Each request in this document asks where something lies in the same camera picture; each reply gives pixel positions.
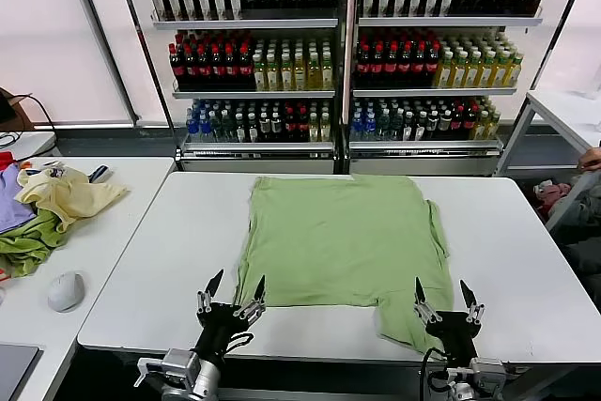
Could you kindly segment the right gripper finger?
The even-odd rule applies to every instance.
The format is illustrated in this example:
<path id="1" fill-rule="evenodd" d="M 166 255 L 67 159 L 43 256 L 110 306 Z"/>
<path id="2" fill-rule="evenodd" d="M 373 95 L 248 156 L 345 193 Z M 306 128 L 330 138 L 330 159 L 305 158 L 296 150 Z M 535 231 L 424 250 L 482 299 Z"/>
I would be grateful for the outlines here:
<path id="1" fill-rule="evenodd" d="M 441 316 L 427 302 L 426 296 L 424 294 L 424 288 L 418 277 L 415 278 L 413 310 L 423 324 L 434 324 L 437 322 L 441 322 Z"/>
<path id="2" fill-rule="evenodd" d="M 468 287 L 464 280 L 460 281 L 460 288 L 468 308 L 467 321 L 474 325 L 480 325 L 485 311 L 485 306 L 476 300 L 474 292 Z"/>

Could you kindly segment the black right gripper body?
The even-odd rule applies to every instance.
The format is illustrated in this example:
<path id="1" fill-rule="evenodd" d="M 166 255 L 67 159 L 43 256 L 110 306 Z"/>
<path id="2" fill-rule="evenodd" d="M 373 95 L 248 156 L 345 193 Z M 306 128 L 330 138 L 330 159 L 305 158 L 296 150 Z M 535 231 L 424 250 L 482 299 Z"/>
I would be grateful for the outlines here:
<path id="1" fill-rule="evenodd" d="M 437 311 L 437 315 L 426 322 L 426 332 L 441 341 L 450 367 L 468 367 L 477 357 L 473 339 L 480 331 L 480 321 L 466 312 Z"/>

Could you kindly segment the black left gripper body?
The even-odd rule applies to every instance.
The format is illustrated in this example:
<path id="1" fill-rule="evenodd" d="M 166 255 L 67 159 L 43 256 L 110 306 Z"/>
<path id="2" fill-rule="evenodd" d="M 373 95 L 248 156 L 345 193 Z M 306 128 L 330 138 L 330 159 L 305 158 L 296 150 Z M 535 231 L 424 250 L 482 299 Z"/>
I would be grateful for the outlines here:
<path id="1" fill-rule="evenodd" d="M 196 313 L 202 327 L 194 352 L 202 361 L 223 366 L 224 356 L 237 347 L 248 345 L 254 338 L 249 332 L 257 319 L 240 319 L 234 316 L 239 305 L 225 304 L 207 314 Z"/>

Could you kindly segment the person's hand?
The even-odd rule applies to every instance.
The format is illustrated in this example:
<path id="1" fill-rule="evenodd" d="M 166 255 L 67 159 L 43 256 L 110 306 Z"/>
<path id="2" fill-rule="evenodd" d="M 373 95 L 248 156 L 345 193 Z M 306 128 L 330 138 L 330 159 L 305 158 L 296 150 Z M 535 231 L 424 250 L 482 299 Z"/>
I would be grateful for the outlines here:
<path id="1" fill-rule="evenodd" d="M 593 172 L 601 169 L 601 148 L 592 147 L 578 159 L 578 169 L 581 172 Z"/>

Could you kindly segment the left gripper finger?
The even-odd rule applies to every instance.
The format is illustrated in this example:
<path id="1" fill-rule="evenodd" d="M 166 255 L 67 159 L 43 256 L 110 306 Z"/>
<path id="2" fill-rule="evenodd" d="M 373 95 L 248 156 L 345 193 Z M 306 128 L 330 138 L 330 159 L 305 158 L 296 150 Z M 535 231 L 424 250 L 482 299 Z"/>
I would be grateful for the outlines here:
<path id="1" fill-rule="evenodd" d="M 265 304 L 265 283 L 266 277 L 262 276 L 256 287 L 253 297 L 242 304 L 234 312 L 234 316 L 240 319 L 259 319 L 266 310 Z"/>
<path id="2" fill-rule="evenodd" d="M 222 307 L 223 304 L 214 300 L 217 290 L 223 278 L 223 270 L 218 271 L 207 283 L 204 290 L 197 292 L 197 313 L 207 314 Z"/>

